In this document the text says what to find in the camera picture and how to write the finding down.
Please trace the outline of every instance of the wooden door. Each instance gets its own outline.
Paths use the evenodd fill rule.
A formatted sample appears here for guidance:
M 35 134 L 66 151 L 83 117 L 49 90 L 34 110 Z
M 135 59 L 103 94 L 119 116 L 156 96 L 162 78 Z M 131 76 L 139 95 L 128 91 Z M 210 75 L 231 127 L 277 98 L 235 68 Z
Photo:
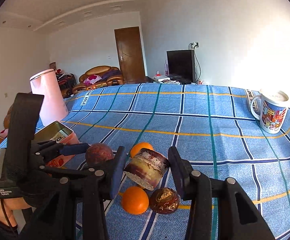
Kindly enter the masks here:
M 145 79 L 140 29 L 130 27 L 115 30 L 118 61 L 125 83 Z

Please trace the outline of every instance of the mug handle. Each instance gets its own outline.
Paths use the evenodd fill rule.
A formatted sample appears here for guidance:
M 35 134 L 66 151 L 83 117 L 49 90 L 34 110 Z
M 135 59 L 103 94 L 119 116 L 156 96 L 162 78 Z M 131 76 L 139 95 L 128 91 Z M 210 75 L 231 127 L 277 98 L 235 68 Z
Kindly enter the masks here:
M 257 98 L 262 98 L 262 95 L 259 94 L 259 95 L 257 95 L 257 96 L 254 96 L 253 99 L 251 100 L 249 106 L 250 106 L 250 111 L 251 111 L 252 115 L 253 115 L 257 120 L 260 120 L 260 115 L 256 114 L 256 112 L 255 112 L 254 109 L 253 109 L 253 102 L 254 102 Z

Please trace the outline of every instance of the pink bin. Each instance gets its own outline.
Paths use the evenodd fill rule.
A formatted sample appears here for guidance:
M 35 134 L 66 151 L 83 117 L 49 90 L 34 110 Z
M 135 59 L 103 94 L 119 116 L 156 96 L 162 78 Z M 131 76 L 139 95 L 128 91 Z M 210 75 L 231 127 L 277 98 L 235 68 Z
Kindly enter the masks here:
M 44 95 L 40 118 L 44 126 L 60 121 L 68 115 L 60 87 L 53 69 L 44 70 L 30 79 L 33 94 Z

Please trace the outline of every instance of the television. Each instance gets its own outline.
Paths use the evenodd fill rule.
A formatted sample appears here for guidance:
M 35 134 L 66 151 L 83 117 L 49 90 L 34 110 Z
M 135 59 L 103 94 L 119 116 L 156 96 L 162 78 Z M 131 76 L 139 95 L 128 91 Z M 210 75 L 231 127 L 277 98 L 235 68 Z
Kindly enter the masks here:
M 168 71 L 171 80 L 195 82 L 195 58 L 192 49 L 167 51 Z

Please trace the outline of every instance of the blue plaid bedsheet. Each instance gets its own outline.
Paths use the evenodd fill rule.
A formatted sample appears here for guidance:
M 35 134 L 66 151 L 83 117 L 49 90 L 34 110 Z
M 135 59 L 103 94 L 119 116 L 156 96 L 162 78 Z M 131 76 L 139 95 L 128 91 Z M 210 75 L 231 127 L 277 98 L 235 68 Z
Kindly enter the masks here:
M 127 151 L 142 141 L 165 156 L 176 146 L 193 168 L 211 178 L 234 177 L 253 200 L 276 239 L 290 236 L 290 109 L 278 134 L 261 130 L 249 110 L 248 91 L 205 85 L 135 84 L 84 91 L 66 99 L 63 123 L 81 142 L 103 142 Z M 37 130 L 42 129 L 37 123 Z M 80 169 L 84 154 L 67 168 Z M 120 192 L 135 185 L 123 177 Z M 170 171 L 158 187 L 175 188 Z M 121 196 L 106 201 L 110 239 L 184 239 L 190 201 L 171 215 L 148 209 L 126 213 Z M 82 212 L 77 208 L 77 239 L 82 239 Z M 217 239 L 217 199 L 213 200 L 212 240 Z

